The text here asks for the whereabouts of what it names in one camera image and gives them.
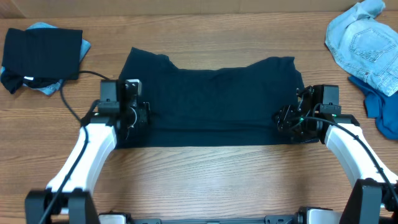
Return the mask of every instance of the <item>blue shirt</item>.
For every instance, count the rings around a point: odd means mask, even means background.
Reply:
[[[376,126],[388,139],[398,140],[398,93],[388,97],[356,77],[349,77],[365,95],[368,118],[376,119]]]

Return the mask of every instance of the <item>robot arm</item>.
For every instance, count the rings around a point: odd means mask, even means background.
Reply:
[[[321,141],[326,144],[339,160],[353,188],[343,213],[324,208],[302,207],[292,218],[295,220],[293,223],[398,223],[397,215],[392,218],[379,216],[381,207],[394,214],[398,212],[394,195],[398,191],[398,176],[371,149],[354,116],[341,114],[338,95],[338,86],[309,86],[304,90],[297,90],[297,105],[283,106],[274,115],[278,130],[281,134],[292,136],[293,141]]]
[[[359,136],[360,140],[367,145],[373,156],[376,158],[377,163],[383,169],[389,182],[392,184],[396,183],[398,176],[391,172],[378,158],[376,153],[366,142],[362,134],[362,129],[353,124],[340,125]],[[354,187],[356,180],[358,179],[372,178],[379,183],[385,182],[359,142],[340,128],[329,126],[325,136],[325,145],[339,160],[352,187]]]
[[[293,136],[292,140],[297,143],[321,141],[322,144],[326,144],[343,166],[352,187],[358,179],[372,178],[379,183],[384,183],[384,179],[369,155],[356,139],[334,125],[314,119],[303,119],[303,117],[312,116],[339,124],[358,136],[367,145],[389,181],[393,184],[397,182],[398,176],[382,163],[366,142],[354,116],[341,114],[341,106],[338,104],[338,86],[309,86],[298,91],[297,96],[300,98],[298,105],[284,106],[274,115],[274,120],[282,134]]]
[[[75,189],[82,189],[82,191],[89,191],[93,194],[94,186],[102,166],[109,153],[116,146],[117,140],[114,126],[89,124],[86,126],[86,129],[91,140],[87,144],[86,151],[73,171],[72,176],[63,187],[62,192],[72,192]],[[72,164],[83,149],[85,138],[86,134],[83,128],[80,128],[80,135],[75,148],[72,150],[61,171],[47,184],[47,189],[50,189],[52,192],[58,190]]]
[[[90,109],[97,106],[98,110],[89,111],[81,119],[83,127],[65,165],[46,190],[31,190],[26,197],[27,223],[37,224],[42,217],[47,217],[44,223],[51,223],[51,217],[44,216],[46,210],[51,215],[69,214],[70,223],[100,223],[91,195],[104,162],[117,142],[143,131],[149,124],[149,104],[138,100],[140,94],[139,80],[101,81],[101,99]],[[72,175],[65,180],[78,157],[80,160]]]

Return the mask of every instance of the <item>black fabric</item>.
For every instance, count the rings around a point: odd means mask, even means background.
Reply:
[[[10,28],[6,34],[1,82],[14,93],[25,83],[45,87],[60,79],[78,79],[82,30]]]
[[[133,48],[120,79],[142,82],[152,124],[118,147],[245,146],[289,144],[272,115],[297,103],[301,74],[293,57],[271,57],[245,68],[178,69],[168,56]]]

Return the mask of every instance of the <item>denim jacket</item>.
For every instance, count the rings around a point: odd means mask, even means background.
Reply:
[[[374,20],[385,6],[382,0],[355,4],[330,22],[325,43],[341,68],[391,96],[398,90],[398,34]]]

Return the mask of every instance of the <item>wooden table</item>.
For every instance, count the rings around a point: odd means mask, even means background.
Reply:
[[[325,47],[327,24],[339,12],[211,16],[2,19],[9,27],[44,21],[82,29],[92,47],[81,69],[118,78],[132,46],[166,54],[179,68],[242,67],[271,56],[295,56],[304,84],[340,86],[343,112],[353,114],[383,162],[398,172],[398,143],[366,118],[363,94]],[[398,12],[380,22],[398,30]],[[81,75],[65,87],[80,116],[99,98],[100,80]],[[78,123],[57,92],[51,97],[0,87],[0,223],[24,223],[24,199],[43,189],[66,161]],[[294,213],[301,205],[342,211],[348,179],[328,149],[318,144],[248,147],[125,149],[111,153],[96,184],[99,212],[131,212],[134,218],[233,218]]]

